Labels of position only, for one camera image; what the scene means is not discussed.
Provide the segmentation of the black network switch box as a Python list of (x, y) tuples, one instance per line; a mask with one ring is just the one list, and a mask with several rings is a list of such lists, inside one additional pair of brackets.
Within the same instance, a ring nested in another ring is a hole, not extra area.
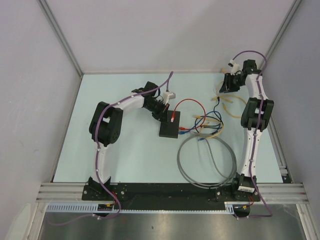
[(173, 110), (167, 112), (167, 122), (162, 122), (159, 128), (159, 137), (177, 139), (179, 135), (180, 116), (181, 112), (176, 111), (174, 120), (171, 122)]

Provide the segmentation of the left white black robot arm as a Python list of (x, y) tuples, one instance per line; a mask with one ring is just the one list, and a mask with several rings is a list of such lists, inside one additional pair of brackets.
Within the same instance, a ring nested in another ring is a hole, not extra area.
[(97, 148), (94, 173), (88, 185), (98, 199), (105, 200), (111, 193), (111, 188), (106, 184), (111, 178), (105, 169), (106, 153), (120, 137), (123, 117), (134, 110), (145, 108), (157, 121), (168, 122), (169, 100), (174, 99), (176, 94), (166, 89), (160, 100), (157, 99), (159, 96), (160, 87), (148, 81), (144, 87), (132, 90), (124, 99), (112, 104), (101, 101), (96, 106), (89, 133)]

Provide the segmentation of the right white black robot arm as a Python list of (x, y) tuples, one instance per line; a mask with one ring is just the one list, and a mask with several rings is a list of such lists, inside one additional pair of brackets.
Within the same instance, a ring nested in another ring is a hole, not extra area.
[(224, 74), (220, 94), (235, 93), (242, 86), (247, 87), (249, 98), (240, 118), (244, 129), (242, 151), (243, 165), (235, 174), (230, 188), (231, 196), (242, 201), (248, 194), (257, 192), (256, 162), (263, 131), (268, 127), (274, 101), (270, 100), (263, 87), (262, 71), (256, 61), (248, 59), (239, 65), (234, 59), (229, 64), (231, 71)]

